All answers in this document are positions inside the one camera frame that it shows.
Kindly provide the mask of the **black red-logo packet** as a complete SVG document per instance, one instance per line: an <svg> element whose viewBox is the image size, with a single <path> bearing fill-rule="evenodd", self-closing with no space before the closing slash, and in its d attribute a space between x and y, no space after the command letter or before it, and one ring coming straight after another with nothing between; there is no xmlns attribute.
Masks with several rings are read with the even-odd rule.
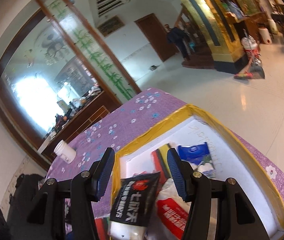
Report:
<svg viewBox="0 0 284 240"><path fill-rule="evenodd" d="M160 172L121 181L112 205L108 233L112 239L143 239L157 196Z"/></svg>

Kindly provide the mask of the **white bag red text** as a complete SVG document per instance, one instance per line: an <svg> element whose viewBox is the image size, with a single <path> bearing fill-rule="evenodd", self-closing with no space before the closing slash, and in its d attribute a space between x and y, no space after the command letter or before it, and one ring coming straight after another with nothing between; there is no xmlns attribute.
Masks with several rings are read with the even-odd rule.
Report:
<svg viewBox="0 0 284 240"><path fill-rule="evenodd" d="M158 193L156 219L159 222L160 239L182 239L190 210L178 195L172 178L169 178Z"/></svg>

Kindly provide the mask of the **blue white tissue pack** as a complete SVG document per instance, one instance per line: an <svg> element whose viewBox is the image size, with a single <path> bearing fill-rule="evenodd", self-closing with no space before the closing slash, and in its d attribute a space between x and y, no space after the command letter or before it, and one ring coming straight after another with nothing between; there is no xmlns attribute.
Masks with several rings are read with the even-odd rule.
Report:
<svg viewBox="0 0 284 240"><path fill-rule="evenodd" d="M211 158L208 144L177 147L179 157L190 163L194 171L201 172L210 179L215 179L216 171Z"/></svg>

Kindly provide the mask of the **yellow red sponge pack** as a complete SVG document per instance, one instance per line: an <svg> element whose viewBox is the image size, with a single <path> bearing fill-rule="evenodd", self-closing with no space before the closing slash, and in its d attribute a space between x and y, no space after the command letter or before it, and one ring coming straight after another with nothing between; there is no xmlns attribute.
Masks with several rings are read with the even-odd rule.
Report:
<svg viewBox="0 0 284 240"><path fill-rule="evenodd" d="M165 144L151 152L151 158L154 163L155 171L160 172L159 182L161 184L164 184L169 178L171 178L169 165L167 163L167 152L170 148L170 144Z"/></svg>

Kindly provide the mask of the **red green sponge pack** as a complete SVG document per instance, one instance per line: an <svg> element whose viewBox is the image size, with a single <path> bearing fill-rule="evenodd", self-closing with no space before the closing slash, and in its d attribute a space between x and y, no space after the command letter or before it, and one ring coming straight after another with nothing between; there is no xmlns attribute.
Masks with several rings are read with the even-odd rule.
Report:
<svg viewBox="0 0 284 240"><path fill-rule="evenodd" d="M96 229L98 232L99 240L110 240L111 237L108 234L109 217L96 218L95 224L96 224Z"/></svg>

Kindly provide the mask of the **white plastic jar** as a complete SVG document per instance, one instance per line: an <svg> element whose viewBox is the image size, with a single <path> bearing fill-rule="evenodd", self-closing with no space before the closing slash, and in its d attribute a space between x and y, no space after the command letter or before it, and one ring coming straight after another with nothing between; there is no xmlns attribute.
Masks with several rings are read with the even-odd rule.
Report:
<svg viewBox="0 0 284 240"><path fill-rule="evenodd" d="M76 150L70 147L65 141L61 140L53 150L54 154L60 157L67 164L74 161L76 157Z"/></svg>

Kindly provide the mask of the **purple floral tablecloth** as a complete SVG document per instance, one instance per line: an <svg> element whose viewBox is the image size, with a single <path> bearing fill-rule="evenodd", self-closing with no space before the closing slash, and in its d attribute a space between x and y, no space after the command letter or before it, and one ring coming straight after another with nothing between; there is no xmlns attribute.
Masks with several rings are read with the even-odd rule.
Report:
<svg viewBox="0 0 284 240"><path fill-rule="evenodd" d="M166 123L173 124L181 120L181 112L186 107L187 103L169 93L149 88L71 140L69 146L76 151L75 159L68 164L61 157L56 157L46 177L58 181L72 179L90 168L94 161L101 159L107 147L125 153L143 139L150 139L154 126L160 130ZM233 136L264 169L284 201L284 173L242 137L237 134Z"/></svg>

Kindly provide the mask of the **black backpack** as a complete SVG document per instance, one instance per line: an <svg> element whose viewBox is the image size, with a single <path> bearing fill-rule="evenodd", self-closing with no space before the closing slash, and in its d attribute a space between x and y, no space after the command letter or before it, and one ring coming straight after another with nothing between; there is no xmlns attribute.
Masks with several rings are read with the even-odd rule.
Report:
<svg viewBox="0 0 284 240"><path fill-rule="evenodd" d="M32 199L39 191L39 181L44 177L39 174L21 174L16 181L15 192L9 197L7 224L11 239L35 239L31 236L26 217Z"/></svg>

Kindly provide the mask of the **yellow taped foam box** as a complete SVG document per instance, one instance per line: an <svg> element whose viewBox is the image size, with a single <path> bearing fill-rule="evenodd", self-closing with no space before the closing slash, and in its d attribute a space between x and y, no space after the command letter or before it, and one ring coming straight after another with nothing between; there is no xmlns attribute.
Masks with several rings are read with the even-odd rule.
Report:
<svg viewBox="0 0 284 240"><path fill-rule="evenodd" d="M111 200L115 200L121 179L141 173L162 172L162 181L170 176L167 152L174 148L179 157L196 172L210 179L234 178L258 213L269 237L284 236L284 199L277 189L277 172L263 167L221 122L208 112L185 105L163 120L135 135L115 156Z"/></svg>

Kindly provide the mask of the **broom and dustpan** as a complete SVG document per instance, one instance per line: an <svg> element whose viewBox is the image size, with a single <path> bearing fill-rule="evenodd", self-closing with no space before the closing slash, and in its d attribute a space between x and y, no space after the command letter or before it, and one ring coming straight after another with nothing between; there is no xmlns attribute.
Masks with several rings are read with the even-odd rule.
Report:
<svg viewBox="0 0 284 240"><path fill-rule="evenodd" d="M249 59L248 64L237 74L233 76L236 80L265 79L265 72L260 55L259 42L243 29L245 37L242 38L241 44Z"/></svg>

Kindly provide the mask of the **wooden door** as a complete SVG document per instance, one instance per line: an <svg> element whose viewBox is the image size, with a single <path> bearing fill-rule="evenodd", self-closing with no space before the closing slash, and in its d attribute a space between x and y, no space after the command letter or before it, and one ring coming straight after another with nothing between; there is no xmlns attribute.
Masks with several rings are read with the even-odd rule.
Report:
<svg viewBox="0 0 284 240"><path fill-rule="evenodd" d="M173 44L168 43L166 30L154 13L136 20L135 23L162 62L178 53L178 49Z"/></svg>

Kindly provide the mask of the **person in dark clothes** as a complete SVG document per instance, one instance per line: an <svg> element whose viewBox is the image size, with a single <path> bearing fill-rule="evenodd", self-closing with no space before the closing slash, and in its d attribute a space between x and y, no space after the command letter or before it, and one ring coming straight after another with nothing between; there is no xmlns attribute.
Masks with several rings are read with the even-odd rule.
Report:
<svg viewBox="0 0 284 240"><path fill-rule="evenodd" d="M166 29L167 41L173 43L179 49L185 61L190 61L190 56L184 44L185 39L188 39L188 35L177 27L170 28L168 24L164 24L164 28Z"/></svg>

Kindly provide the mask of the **framed wall picture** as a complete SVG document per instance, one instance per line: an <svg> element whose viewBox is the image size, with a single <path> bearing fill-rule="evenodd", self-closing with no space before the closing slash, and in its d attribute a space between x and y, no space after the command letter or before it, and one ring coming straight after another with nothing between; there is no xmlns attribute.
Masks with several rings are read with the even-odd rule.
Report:
<svg viewBox="0 0 284 240"><path fill-rule="evenodd" d="M104 36L107 37L111 35L112 33L116 32L118 29L124 27L124 22L118 17L114 16L110 19L108 19L103 24L100 24L98 26L98 31Z"/></svg>

